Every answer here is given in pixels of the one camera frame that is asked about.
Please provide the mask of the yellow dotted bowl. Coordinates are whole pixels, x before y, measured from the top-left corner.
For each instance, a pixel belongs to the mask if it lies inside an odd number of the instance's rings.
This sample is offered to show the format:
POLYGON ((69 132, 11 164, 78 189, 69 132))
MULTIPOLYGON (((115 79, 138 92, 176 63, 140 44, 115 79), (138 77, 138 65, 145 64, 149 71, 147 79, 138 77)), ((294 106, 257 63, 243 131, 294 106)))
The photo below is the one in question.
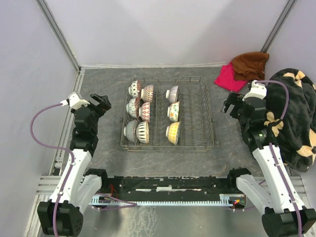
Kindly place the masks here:
POLYGON ((180 122, 174 122, 166 129, 166 137, 173 145, 177 145, 180 134, 180 122))

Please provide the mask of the orange green leaf bowl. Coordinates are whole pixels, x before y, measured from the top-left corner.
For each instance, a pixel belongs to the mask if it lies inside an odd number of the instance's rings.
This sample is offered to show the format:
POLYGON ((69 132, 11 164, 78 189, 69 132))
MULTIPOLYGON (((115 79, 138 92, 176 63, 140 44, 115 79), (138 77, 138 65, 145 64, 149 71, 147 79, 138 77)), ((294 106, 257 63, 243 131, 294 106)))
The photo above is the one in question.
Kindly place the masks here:
POLYGON ((175 102, 168 107, 167 116, 172 122, 179 121, 179 105, 180 102, 175 102))

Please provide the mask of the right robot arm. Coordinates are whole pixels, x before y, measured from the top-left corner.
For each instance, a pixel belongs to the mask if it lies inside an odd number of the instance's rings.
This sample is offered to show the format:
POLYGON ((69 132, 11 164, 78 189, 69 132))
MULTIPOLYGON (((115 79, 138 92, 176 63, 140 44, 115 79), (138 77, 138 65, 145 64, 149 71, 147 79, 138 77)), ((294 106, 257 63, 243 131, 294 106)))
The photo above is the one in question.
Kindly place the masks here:
POLYGON ((237 119, 244 143, 259 164, 269 188, 265 191, 246 169, 236 170, 227 189, 242 191, 261 214, 262 225, 270 237, 301 237, 316 222, 316 211, 307 208, 296 192, 281 159, 271 125, 265 125, 266 101, 231 92, 223 111, 233 106, 230 116, 237 119))

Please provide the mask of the grey wire dish rack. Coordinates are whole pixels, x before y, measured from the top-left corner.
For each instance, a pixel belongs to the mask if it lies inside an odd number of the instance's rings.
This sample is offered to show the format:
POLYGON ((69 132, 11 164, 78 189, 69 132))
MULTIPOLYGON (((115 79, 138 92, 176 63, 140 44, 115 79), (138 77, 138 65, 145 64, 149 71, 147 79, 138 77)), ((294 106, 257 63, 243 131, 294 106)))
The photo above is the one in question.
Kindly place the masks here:
POLYGON ((129 151, 207 151, 214 145, 212 114, 208 88, 201 77, 182 77, 157 79, 153 77, 134 77, 142 87, 152 84, 154 98, 151 105, 149 123, 149 142, 142 144, 129 141, 121 136, 120 144, 129 151), (172 123, 167 117, 169 100, 165 97, 167 90, 179 87, 180 100, 180 134, 177 145, 166 137, 167 127, 172 123))

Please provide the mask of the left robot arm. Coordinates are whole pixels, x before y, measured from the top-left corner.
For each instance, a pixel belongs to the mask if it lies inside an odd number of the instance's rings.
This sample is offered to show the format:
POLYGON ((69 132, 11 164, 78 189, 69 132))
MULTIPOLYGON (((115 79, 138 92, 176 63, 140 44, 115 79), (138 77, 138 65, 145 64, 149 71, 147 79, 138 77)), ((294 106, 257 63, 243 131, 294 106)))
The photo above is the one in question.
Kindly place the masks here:
POLYGON ((97 104, 81 98, 72 92, 59 106, 69 106, 74 114, 75 127, 68 148, 62 148, 68 161, 60 181, 47 201, 37 207, 42 231, 56 237, 76 237, 83 226, 83 215, 97 193, 109 188, 105 170, 96 169, 90 174, 84 172, 91 162, 98 143, 98 120, 112 105, 107 95, 90 95, 97 104))

